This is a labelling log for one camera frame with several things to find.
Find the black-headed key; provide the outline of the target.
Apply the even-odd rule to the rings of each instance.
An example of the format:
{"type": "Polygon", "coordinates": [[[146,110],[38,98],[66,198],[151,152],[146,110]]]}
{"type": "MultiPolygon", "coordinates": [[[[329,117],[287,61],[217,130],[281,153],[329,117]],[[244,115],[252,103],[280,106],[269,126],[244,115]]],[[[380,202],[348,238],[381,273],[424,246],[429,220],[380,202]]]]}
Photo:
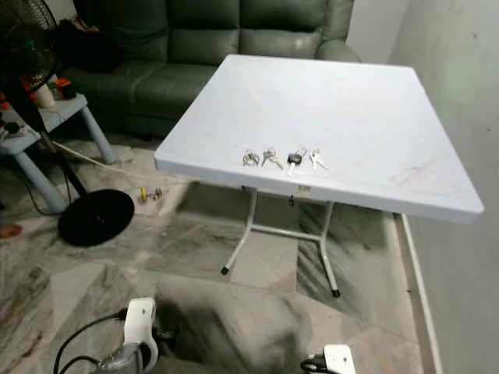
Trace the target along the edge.
{"type": "Polygon", "coordinates": [[[288,164],[288,172],[286,172],[286,174],[289,177],[292,177],[295,174],[296,168],[302,165],[306,153],[307,149],[305,147],[300,147],[299,150],[296,150],[295,152],[288,155],[288,159],[286,159],[286,164],[288,164]]]}

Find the white power strip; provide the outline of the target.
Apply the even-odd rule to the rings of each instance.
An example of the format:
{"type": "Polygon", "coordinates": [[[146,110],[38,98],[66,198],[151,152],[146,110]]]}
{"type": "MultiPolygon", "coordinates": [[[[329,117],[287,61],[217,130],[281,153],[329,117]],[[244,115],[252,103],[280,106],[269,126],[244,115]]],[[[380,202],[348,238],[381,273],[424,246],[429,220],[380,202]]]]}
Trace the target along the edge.
{"type": "Polygon", "coordinates": [[[8,121],[6,118],[1,118],[1,135],[0,140],[8,138],[19,138],[24,135],[24,125],[18,121],[8,121]]]}

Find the orange black tool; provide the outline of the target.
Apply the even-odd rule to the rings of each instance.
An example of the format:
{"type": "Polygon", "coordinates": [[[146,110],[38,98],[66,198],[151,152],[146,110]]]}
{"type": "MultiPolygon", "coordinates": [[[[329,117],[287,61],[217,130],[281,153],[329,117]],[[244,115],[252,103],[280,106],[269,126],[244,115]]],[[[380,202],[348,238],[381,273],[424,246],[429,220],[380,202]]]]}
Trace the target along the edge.
{"type": "Polygon", "coordinates": [[[58,101],[74,100],[77,97],[77,90],[68,79],[55,79],[52,90],[58,101]]]}

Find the black bag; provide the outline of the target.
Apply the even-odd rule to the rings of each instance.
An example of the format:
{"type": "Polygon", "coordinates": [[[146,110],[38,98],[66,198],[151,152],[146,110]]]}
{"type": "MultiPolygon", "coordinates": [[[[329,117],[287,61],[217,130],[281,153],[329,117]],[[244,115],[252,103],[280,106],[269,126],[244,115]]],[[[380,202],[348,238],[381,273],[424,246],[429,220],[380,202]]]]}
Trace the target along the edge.
{"type": "Polygon", "coordinates": [[[62,20],[55,32],[55,46],[67,67],[87,72],[111,72],[121,64],[120,49],[100,33],[86,32],[62,20]]]}

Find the black standing fan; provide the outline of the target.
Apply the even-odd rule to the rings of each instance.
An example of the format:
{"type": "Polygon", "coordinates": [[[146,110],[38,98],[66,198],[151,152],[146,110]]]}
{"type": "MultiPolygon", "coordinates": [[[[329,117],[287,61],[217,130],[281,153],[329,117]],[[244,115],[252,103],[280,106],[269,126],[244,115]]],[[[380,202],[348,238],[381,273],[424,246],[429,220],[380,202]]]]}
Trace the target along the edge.
{"type": "Polygon", "coordinates": [[[41,136],[62,174],[78,192],[59,218],[60,238],[68,245],[90,247],[120,235],[134,217],[135,204],[122,190],[86,192],[65,154],[49,132],[30,93],[48,92],[59,67],[55,49],[57,23],[44,0],[0,0],[0,87],[16,114],[41,136]]]}

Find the small grey side table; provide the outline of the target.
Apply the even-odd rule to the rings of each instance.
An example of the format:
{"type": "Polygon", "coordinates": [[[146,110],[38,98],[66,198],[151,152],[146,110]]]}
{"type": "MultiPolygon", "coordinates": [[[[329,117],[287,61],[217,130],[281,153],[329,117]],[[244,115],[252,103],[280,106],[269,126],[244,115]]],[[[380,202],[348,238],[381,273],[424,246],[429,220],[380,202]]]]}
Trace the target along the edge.
{"type": "MultiPolygon", "coordinates": [[[[97,124],[90,109],[88,100],[84,95],[78,95],[71,100],[58,101],[55,106],[48,109],[40,109],[39,113],[45,122],[45,128],[52,131],[58,128],[63,122],[68,121],[73,115],[81,114],[86,126],[90,131],[93,141],[100,150],[103,160],[108,164],[117,163],[114,150],[111,148],[106,136],[97,124]]],[[[47,207],[52,213],[61,213],[66,206],[67,200],[61,195],[56,186],[47,179],[46,175],[39,170],[31,157],[25,154],[29,146],[39,142],[39,135],[35,134],[30,128],[22,129],[17,136],[4,136],[0,143],[0,154],[2,156],[14,157],[21,170],[27,175],[27,178],[39,190],[45,200],[47,207]]]]}

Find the beige cup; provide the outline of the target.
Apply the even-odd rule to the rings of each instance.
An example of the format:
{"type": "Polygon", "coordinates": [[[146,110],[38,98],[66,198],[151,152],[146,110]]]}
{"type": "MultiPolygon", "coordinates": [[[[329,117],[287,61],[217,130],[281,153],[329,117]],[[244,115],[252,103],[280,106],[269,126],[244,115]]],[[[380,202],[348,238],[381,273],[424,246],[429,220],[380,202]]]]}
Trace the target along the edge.
{"type": "Polygon", "coordinates": [[[34,91],[34,96],[39,109],[50,109],[56,104],[52,90],[50,90],[47,85],[39,86],[39,88],[34,91]]]}

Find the green leather sofa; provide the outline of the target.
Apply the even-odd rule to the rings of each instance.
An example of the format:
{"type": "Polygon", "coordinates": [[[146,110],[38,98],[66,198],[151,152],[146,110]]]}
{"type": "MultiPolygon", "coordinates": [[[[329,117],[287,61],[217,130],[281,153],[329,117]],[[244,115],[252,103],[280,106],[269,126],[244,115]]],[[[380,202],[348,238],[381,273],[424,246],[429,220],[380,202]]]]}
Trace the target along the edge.
{"type": "Polygon", "coordinates": [[[122,51],[102,72],[68,68],[103,129],[165,136],[228,55],[359,61],[354,0],[73,0],[77,18],[122,51]]]}

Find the white folding table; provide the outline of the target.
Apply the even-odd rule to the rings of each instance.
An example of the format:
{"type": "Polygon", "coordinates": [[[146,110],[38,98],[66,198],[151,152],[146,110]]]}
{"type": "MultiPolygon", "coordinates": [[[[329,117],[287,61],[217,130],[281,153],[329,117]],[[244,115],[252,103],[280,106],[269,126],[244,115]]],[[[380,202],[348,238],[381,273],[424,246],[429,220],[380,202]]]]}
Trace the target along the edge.
{"type": "Polygon", "coordinates": [[[159,171],[210,184],[325,202],[313,240],[332,295],[327,252],[336,204],[470,224],[484,205],[416,72],[403,65],[228,55],[154,151],[159,171]],[[242,164],[277,150],[284,170],[242,164]],[[288,155],[307,149],[288,176],[288,155]],[[313,171],[320,149],[328,170],[313,171]]]}

